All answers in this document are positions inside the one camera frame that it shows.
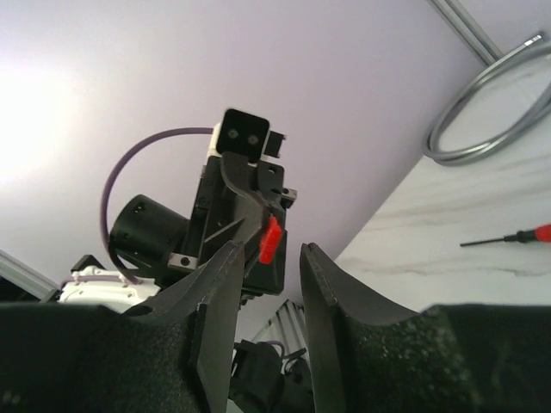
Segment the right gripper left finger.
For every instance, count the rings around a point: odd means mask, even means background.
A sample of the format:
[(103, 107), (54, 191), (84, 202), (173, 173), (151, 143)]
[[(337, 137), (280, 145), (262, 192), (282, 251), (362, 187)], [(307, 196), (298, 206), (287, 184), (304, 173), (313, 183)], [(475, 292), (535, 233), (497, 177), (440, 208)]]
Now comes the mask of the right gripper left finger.
[(243, 244), (229, 242), (123, 313), (2, 305), (2, 411), (225, 411), (244, 269)]

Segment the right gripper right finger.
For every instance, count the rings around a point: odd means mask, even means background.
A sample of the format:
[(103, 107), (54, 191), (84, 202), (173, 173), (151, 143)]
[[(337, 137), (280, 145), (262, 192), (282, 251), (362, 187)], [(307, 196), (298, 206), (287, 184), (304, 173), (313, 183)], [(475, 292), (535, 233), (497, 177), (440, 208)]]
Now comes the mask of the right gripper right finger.
[(435, 305), (415, 312), (300, 252), (318, 412), (547, 412), (550, 310)]

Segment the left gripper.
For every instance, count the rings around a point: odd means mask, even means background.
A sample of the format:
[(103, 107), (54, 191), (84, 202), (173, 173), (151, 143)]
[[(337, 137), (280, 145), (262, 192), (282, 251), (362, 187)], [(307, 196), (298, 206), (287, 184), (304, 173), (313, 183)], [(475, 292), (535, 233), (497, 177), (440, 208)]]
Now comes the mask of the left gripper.
[(296, 192), (284, 184), (276, 163), (233, 152), (210, 157), (199, 181), (189, 217), (170, 211), (167, 268), (189, 274), (226, 243), (245, 247), (242, 294), (279, 295), (285, 284), (287, 210)]

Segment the bright red blade fuse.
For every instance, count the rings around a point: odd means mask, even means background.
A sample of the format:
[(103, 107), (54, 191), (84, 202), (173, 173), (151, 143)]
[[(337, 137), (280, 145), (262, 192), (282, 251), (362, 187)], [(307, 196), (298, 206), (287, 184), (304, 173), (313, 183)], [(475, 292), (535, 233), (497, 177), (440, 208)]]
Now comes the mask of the bright red blade fuse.
[(268, 226), (259, 244), (258, 261), (264, 265), (272, 263), (281, 242), (283, 229), (275, 216), (269, 217)]

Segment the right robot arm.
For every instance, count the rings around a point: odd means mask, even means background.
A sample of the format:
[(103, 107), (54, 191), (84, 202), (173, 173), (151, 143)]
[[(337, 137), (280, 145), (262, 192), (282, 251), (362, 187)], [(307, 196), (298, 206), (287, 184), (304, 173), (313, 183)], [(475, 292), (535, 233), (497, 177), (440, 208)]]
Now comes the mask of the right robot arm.
[(123, 313), (1, 307), (4, 412), (547, 412), (550, 310), (437, 305), (414, 312), (300, 254), (307, 359), (235, 342), (244, 249)]

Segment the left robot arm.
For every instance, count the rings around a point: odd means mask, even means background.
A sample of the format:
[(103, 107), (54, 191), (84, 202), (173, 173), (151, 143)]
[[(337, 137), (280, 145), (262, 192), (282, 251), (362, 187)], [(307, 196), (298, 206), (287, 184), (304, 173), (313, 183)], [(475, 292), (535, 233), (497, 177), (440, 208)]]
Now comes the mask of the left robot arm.
[(135, 196), (108, 236), (110, 256), (131, 268), (107, 270), (94, 256), (84, 256), (57, 301), (124, 312), (194, 273), (229, 241), (245, 246), (241, 302), (281, 293), (286, 213), (297, 198), (283, 179), (280, 165), (247, 164), (244, 157), (226, 153), (211, 156), (204, 166), (189, 218)]

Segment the aluminium front rail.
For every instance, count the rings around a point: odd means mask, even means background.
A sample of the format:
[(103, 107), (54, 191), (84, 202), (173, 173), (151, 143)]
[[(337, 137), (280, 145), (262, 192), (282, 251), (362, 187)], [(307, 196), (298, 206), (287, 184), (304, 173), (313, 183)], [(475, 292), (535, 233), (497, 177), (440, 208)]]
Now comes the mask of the aluminium front rail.
[(47, 302), (59, 297), (59, 285), (1, 251), (1, 302)]

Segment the red handled screwdriver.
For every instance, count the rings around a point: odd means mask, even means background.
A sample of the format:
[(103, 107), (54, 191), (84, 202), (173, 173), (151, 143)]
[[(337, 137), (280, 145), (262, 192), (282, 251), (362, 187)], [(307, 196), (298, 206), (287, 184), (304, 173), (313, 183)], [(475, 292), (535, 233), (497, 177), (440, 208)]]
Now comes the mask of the red handled screwdriver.
[(488, 243), (550, 243), (551, 224), (541, 225), (534, 229), (517, 231), (516, 233), (487, 240), (461, 243), (462, 248)]

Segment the left aluminium frame post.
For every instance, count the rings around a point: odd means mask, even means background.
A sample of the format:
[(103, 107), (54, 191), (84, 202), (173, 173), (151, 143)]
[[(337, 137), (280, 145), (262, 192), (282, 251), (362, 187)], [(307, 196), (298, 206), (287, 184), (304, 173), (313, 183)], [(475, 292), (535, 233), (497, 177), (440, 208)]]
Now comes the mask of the left aluminium frame post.
[(461, 1), (430, 0), (429, 3), (482, 64), (492, 65), (504, 56)]

